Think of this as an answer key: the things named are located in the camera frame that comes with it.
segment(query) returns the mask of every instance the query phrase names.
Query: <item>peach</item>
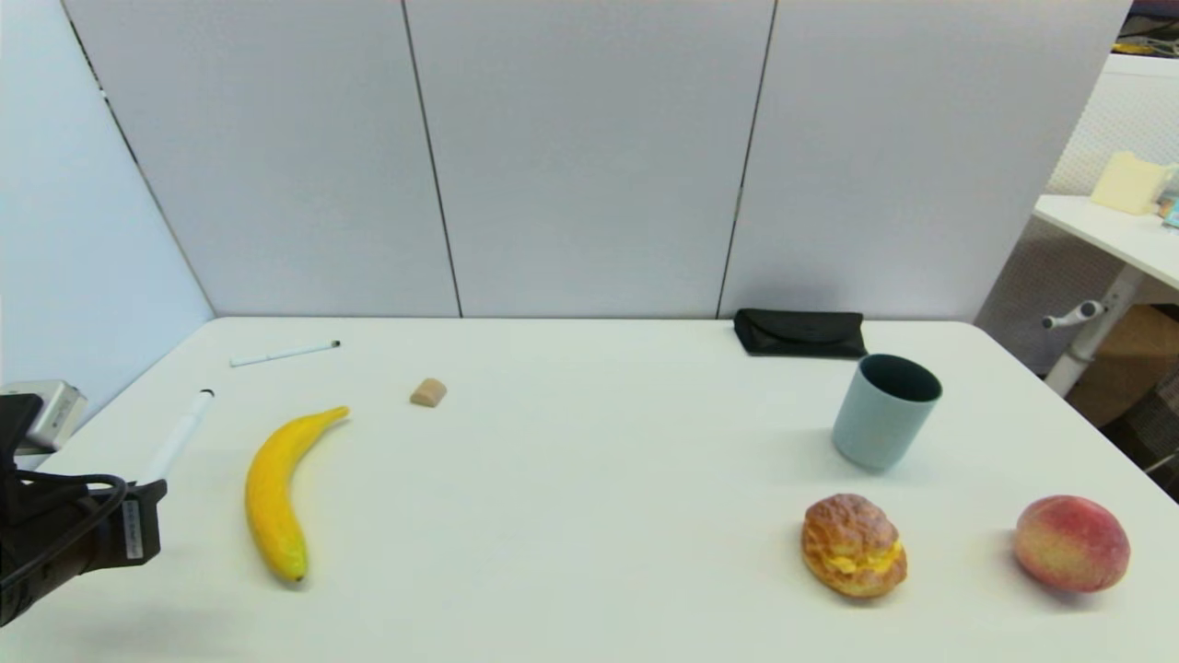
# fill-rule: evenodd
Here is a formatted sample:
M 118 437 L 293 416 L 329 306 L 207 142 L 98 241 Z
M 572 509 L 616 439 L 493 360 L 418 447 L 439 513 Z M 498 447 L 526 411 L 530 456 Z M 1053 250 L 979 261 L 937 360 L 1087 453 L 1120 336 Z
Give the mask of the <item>peach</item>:
M 1038 580 L 1067 591 L 1118 584 L 1129 565 L 1125 530 L 1101 505 L 1073 495 L 1032 503 L 1015 525 L 1015 557 Z

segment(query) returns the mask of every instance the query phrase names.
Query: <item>white wall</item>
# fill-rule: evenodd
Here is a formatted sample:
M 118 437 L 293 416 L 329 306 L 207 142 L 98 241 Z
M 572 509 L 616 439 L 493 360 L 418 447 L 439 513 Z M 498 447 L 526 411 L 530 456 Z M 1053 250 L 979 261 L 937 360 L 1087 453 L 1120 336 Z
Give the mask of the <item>white wall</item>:
M 1128 5 L 66 2 L 219 313 L 961 320 Z
M 66 5 L 218 315 L 457 315 L 399 2 Z
M 409 2 L 463 314 L 714 316 L 772 8 Z
M 211 317 L 55 0 L 0 26 L 4 378 L 111 400 Z
M 722 313 L 973 320 L 1127 6 L 782 1 Z

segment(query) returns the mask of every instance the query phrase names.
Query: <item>table leg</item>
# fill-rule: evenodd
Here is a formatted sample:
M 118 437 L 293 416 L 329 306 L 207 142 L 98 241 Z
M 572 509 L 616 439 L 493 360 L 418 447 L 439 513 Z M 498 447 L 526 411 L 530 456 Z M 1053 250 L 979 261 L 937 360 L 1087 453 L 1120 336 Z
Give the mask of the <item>table leg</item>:
M 1109 332 L 1113 332 L 1114 326 L 1134 303 L 1134 294 L 1141 282 L 1142 271 L 1140 269 L 1129 264 L 1121 268 L 1118 278 L 1114 278 L 1113 284 L 1101 297 L 1101 304 L 1105 306 L 1106 311 L 1085 323 L 1080 334 L 1065 348 L 1065 354 L 1056 360 L 1052 372 L 1045 379 L 1045 383 L 1052 387 L 1053 392 L 1061 396 L 1068 394 L 1085 369 L 1093 363 L 1093 357 L 1096 355 L 1098 348 L 1101 347 L 1101 342 L 1109 335 Z

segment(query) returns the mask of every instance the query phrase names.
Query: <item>black camera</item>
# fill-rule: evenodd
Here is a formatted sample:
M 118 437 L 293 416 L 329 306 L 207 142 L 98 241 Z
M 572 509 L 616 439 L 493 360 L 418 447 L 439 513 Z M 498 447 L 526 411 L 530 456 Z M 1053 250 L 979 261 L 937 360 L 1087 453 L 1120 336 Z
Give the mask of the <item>black camera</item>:
M 0 626 L 75 576 L 159 553 L 165 480 L 137 486 L 110 474 L 18 470 L 17 448 L 44 412 L 39 394 L 0 394 Z

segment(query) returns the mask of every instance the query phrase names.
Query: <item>yellow sponge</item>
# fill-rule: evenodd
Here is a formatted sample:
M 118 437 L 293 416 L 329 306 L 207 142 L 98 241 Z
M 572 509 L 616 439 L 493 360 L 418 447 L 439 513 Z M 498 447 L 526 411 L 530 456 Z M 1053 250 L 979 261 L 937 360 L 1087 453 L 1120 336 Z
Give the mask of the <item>yellow sponge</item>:
M 1089 199 L 1133 215 L 1154 214 L 1154 202 L 1177 170 L 1177 164 L 1161 166 L 1139 159 L 1134 152 L 1114 152 Z

